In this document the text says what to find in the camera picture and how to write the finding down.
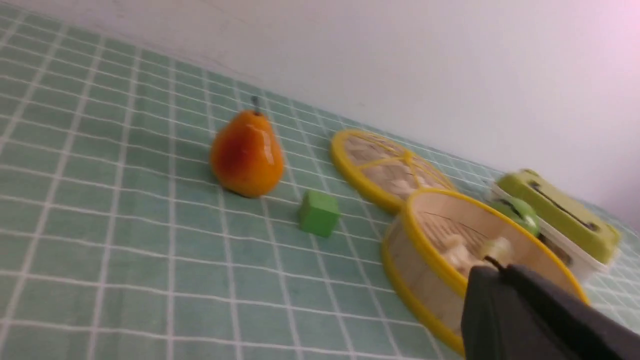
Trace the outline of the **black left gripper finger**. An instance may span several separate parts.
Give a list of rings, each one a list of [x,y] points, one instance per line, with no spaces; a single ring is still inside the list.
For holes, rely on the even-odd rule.
[[[471,268],[461,318],[467,360],[637,360],[640,338],[524,266]]]

